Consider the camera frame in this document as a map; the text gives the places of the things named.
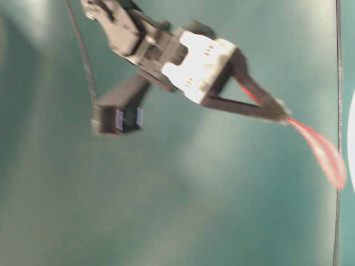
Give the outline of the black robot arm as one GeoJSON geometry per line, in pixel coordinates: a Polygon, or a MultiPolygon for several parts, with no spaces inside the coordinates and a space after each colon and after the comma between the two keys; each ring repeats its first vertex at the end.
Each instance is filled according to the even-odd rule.
{"type": "Polygon", "coordinates": [[[113,52],[138,72],[94,104],[93,126],[119,135],[140,128],[140,104],[151,84],[181,91],[206,108],[282,123],[289,113],[249,75],[239,48],[198,22],[170,32],[168,21],[147,17],[133,1],[82,1],[103,28],[113,52]]]}

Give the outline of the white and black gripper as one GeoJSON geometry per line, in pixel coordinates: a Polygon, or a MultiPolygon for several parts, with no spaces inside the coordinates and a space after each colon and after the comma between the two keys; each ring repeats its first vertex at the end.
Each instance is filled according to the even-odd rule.
{"type": "Polygon", "coordinates": [[[196,20],[174,33],[161,32],[138,68],[152,83],[166,90],[179,89],[189,100],[206,108],[277,124],[287,124],[290,116],[284,104],[250,76],[242,51],[196,20]],[[207,96],[228,62],[232,77],[257,105],[207,96]]]}

